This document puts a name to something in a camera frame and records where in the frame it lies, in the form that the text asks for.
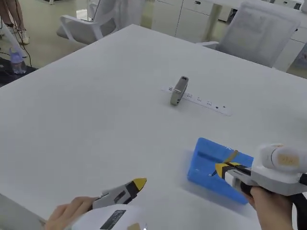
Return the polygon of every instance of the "white power strip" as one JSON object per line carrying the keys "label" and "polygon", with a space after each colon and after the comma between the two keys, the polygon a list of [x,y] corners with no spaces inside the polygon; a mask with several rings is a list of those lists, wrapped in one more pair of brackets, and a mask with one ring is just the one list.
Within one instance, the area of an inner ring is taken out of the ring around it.
{"label": "white power strip", "polygon": [[[162,91],[165,91],[165,92],[168,92],[168,93],[172,93],[173,92],[173,89],[174,87],[171,86],[171,87],[164,87],[162,89]],[[188,93],[188,92],[185,92],[182,96],[182,99],[186,99],[190,102],[193,102],[193,103],[196,103],[196,104],[199,104],[203,107],[206,107],[208,109],[212,109],[214,111],[217,111],[221,114],[224,114],[226,116],[231,116],[232,113],[231,113],[231,110],[228,109],[225,105],[217,105],[213,102],[211,102],[210,100],[204,100],[200,97],[197,97],[197,96],[194,96],[192,93]]]}

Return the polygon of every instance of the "office chair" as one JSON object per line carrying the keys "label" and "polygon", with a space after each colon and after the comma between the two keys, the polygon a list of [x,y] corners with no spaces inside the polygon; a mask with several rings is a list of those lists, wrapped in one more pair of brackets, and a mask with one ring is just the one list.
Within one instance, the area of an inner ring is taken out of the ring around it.
{"label": "office chair", "polygon": [[243,2],[220,43],[197,44],[272,67],[300,26],[300,20],[273,7],[262,1]]}
{"label": "office chair", "polygon": [[115,19],[115,7],[120,0],[100,0],[95,5],[90,5],[94,11],[92,21],[85,21],[68,15],[60,17],[61,26],[57,30],[57,35],[74,42],[89,45],[106,35],[118,30]]}

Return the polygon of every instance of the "person's leg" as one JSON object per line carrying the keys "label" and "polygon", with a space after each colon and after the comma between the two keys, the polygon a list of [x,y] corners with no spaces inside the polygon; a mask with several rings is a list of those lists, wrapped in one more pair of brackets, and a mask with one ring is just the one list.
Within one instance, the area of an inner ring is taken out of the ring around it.
{"label": "person's leg", "polygon": [[27,45],[30,43],[30,38],[27,34],[26,29],[24,28],[24,19],[21,6],[18,0],[4,0],[7,4],[7,7],[16,22],[16,38],[20,44]]}
{"label": "person's leg", "polygon": [[7,7],[16,22],[16,26],[18,30],[25,30],[24,28],[24,19],[23,19],[23,12],[21,11],[21,6],[18,0],[1,0],[5,1]]}
{"label": "person's leg", "polygon": [[0,0],[0,16],[2,18],[2,21],[5,24],[12,24],[10,15],[9,15],[9,9],[7,8],[5,4],[5,0]]}

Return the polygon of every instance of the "human hand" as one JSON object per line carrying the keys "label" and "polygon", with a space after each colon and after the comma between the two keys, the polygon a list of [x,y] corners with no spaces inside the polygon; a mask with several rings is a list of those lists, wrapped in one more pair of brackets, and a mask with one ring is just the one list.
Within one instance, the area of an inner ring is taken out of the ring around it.
{"label": "human hand", "polygon": [[292,203],[285,196],[260,187],[252,187],[250,193],[253,197],[244,196],[256,210],[262,230],[293,230]]}
{"label": "human hand", "polygon": [[74,220],[86,213],[96,198],[76,197],[70,204],[58,206],[45,224],[45,230],[64,230]]}

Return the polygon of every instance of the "blue foam block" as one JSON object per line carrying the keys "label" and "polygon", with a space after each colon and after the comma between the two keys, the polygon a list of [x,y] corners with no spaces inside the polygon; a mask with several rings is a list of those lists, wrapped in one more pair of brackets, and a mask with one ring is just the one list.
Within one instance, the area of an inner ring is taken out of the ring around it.
{"label": "blue foam block", "polygon": [[[246,204],[248,201],[244,196],[227,184],[225,180],[217,174],[209,176],[215,170],[215,164],[222,163],[233,152],[234,150],[229,147],[205,138],[199,138],[189,168],[188,180],[241,204]],[[253,159],[253,157],[239,152],[232,162],[251,167]]]}

